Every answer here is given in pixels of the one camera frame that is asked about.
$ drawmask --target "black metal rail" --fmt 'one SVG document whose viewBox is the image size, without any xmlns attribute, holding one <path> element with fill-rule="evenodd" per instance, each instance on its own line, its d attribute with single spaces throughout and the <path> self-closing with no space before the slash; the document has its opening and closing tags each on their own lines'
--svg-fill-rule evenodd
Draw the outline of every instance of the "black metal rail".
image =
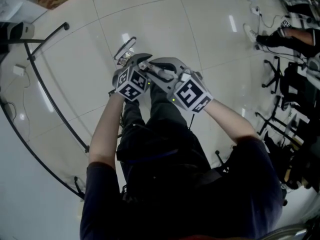
<svg viewBox="0 0 320 240">
<path fill-rule="evenodd" d="M 14 125 L 14 123 L 12 122 L 10 116 L 8 115 L 8 112 L 6 111 L 5 108 L 5 104 L 0 100 L 0 106 L 2 108 L 2 111 L 6 117 L 6 119 L 9 121 L 9 124 L 11 125 L 11 127 L 13 128 L 15 134 L 18 136 L 18 138 L 20 139 L 20 141 L 23 143 L 23 145 L 26 147 L 26 149 L 31 153 L 31 155 L 39 162 L 40 165 L 42 165 L 42 167 L 44 169 L 46 169 L 46 171 L 48 173 L 50 173 L 58 182 L 60 182 L 62 185 L 64 185 L 68 190 L 70 190 L 72 193 L 76 194 L 78 197 L 83 198 L 81 194 L 79 194 L 77 191 L 75 191 L 72 187 L 70 187 L 67 183 L 65 183 L 62 179 L 60 179 L 52 170 L 50 170 L 50 168 L 48 166 L 45 165 L 44 162 L 42 162 L 42 160 L 35 154 L 35 152 L 30 148 L 30 146 L 27 144 L 27 142 L 25 141 L 25 139 L 21 136 L 20 132 L 18 131 L 18 129 L 16 128 L 16 126 Z"/>
<path fill-rule="evenodd" d="M 69 24 L 67 22 L 63 23 L 62 25 L 60 25 L 55 31 L 53 31 L 46 39 L 9 39 L 9 40 L 0 40 L 0 45 L 9 45 L 9 44 L 24 44 L 26 53 L 27 53 L 27 59 L 30 61 L 31 67 L 41 85 L 41 87 L 43 88 L 44 93 L 46 94 L 46 96 L 48 97 L 49 101 L 51 102 L 52 106 L 54 107 L 55 111 L 57 112 L 57 114 L 59 115 L 59 117 L 61 118 L 61 120 L 63 121 L 63 123 L 66 125 L 66 127 L 68 128 L 68 130 L 72 133 L 72 135 L 75 137 L 75 139 L 80 143 L 80 145 L 84 148 L 84 152 L 88 153 L 89 152 L 89 146 L 86 145 L 84 143 L 84 141 L 79 137 L 79 135 L 75 132 L 75 130 L 71 127 L 71 125 L 69 124 L 69 122 L 66 120 L 66 118 L 64 117 L 64 115 L 62 114 L 62 112 L 60 111 L 59 107 L 57 106 L 57 104 L 55 103 L 54 99 L 52 98 L 51 94 L 49 93 L 41 75 L 39 74 L 39 71 L 37 69 L 37 66 L 35 64 L 35 54 L 36 52 L 50 39 L 52 38 L 57 32 L 59 32 L 61 29 L 64 30 L 68 30 L 70 28 Z M 28 44 L 39 44 L 38 47 L 31 53 Z M 11 127 L 13 128 L 13 130 L 15 131 L 15 133 L 17 134 L 17 136 L 19 137 L 19 139 L 22 141 L 22 143 L 24 144 L 24 146 L 29 150 L 29 152 L 32 154 L 32 156 L 57 180 L 59 181 L 62 185 L 64 185 L 67 189 L 69 189 L 71 192 L 73 192 L 74 194 L 76 194 L 78 197 L 80 198 L 84 198 L 84 194 L 79 191 L 79 186 L 77 184 L 77 181 L 75 180 L 75 186 L 78 190 L 78 192 L 76 192 L 74 189 L 72 189 L 68 184 L 66 184 L 65 182 L 63 182 L 53 171 L 51 171 L 42 161 L 41 159 L 34 153 L 34 151 L 29 147 L 29 145 L 27 144 L 27 142 L 24 140 L 24 138 L 21 136 L 21 134 L 19 133 L 18 129 L 16 128 L 16 126 L 14 125 L 14 123 L 11 121 L 10 116 L 8 115 L 4 104 L 2 103 L 2 101 L 0 100 L 0 105 L 1 108 L 6 116 L 6 118 L 8 119 Z"/>
</svg>

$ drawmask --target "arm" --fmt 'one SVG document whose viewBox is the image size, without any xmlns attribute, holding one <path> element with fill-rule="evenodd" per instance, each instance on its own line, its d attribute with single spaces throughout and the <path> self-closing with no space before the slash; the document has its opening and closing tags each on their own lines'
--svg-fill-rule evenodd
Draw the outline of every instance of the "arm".
<svg viewBox="0 0 320 240">
<path fill-rule="evenodd" d="M 125 98 L 118 93 L 111 95 L 91 140 L 89 164 L 102 162 L 116 169 L 119 121 L 124 100 Z"/>
<path fill-rule="evenodd" d="M 248 120 L 219 101 L 212 100 L 204 110 L 236 144 L 246 137 L 258 138 L 255 129 Z"/>
</svg>

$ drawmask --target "wall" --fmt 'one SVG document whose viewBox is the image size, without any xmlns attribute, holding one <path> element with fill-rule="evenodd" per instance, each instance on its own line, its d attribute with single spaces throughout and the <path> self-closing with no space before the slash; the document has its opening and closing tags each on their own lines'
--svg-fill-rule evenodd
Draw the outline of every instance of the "wall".
<svg viewBox="0 0 320 240">
<path fill-rule="evenodd" d="M 78 240 L 79 197 L 29 153 L 0 108 L 0 239 Z"/>
</svg>

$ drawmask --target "person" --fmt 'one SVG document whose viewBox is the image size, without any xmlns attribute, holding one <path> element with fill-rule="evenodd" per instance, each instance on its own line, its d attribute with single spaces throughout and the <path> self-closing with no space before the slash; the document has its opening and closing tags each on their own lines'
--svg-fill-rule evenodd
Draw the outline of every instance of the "person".
<svg viewBox="0 0 320 240">
<path fill-rule="evenodd" d="M 289 13 L 301 14 L 310 17 L 314 21 L 319 21 L 319 8 L 312 4 L 300 3 L 295 5 L 284 5 Z"/>
<path fill-rule="evenodd" d="M 217 174 L 166 93 L 151 83 L 150 96 L 147 123 L 139 102 L 126 101 L 118 148 L 125 98 L 108 100 L 90 145 L 80 239 L 256 239 L 270 232 L 282 192 L 252 125 L 216 99 L 204 108 L 237 145 L 228 173 Z"/>
<path fill-rule="evenodd" d="M 257 42 L 266 47 L 286 47 L 303 54 L 307 59 L 320 53 L 319 29 L 280 27 L 271 35 L 259 35 L 247 24 L 244 24 L 243 28 L 253 43 Z"/>
</svg>

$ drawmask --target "chair leg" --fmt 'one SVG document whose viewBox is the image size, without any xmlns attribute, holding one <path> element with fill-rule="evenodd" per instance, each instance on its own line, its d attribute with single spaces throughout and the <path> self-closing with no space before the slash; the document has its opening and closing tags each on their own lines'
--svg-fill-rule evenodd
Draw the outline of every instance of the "chair leg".
<svg viewBox="0 0 320 240">
<path fill-rule="evenodd" d="M 272 63 L 265 59 L 263 62 L 266 63 L 266 64 L 269 64 L 273 73 L 274 73 L 274 77 L 272 78 L 272 80 L 267 83 L 267 84 L 262 84 L 262 88 L 267 88 L 269 87 L 270 85 L 272 85 L 274 82 L 275 82 L 275 87 L 274 87 L 274 91 L 272 90 L 271 91 L 271 94 L 275 94 L 277 92 L 277 89 L 278 89 L 278 85 L 279 85 L 279 79 L 281 77 L 281 71 L 280 71 L 280 58 L 278 56 L 274 56 L 274 58 L 276 60 L 278 60 L 277 62 L 277 68 L 275 69 L 274 65 L 272 65 Z"/>
<path fill-rule="evenodd" d="M 267 63 L 267 64 L 270 65 L 273 73 L 275 73 L 275 74 L 277 73 L 277 70 L 275 69 L 274 65 L 272 65 L 272 63 L 271 63 L 269 60 L 266 60 L 266 59 L 265 59 L 265 60 L 264 60 L 264 63 Z"/>
<path fill-rule="evenodd" d="M 274 91 L 271 91 L 271 94 L 275 94 L 277 92 L 278 89 L 278 84 L 279 84 L 279 77 L 276 78 L 275 80 L 275 86 L 274 86 Z"/>
<path fill-rule="evenodd" d="M 262 88 L 267 88 L 267 87 L 269 87 L 270 85 L 272 85 L 276 81 L 277 81 L 277 77 L 275 76 L 274 78 L 271 79 L 270 82 L 268 82 L 267 84 L 263 84 Z"/>
</svg>

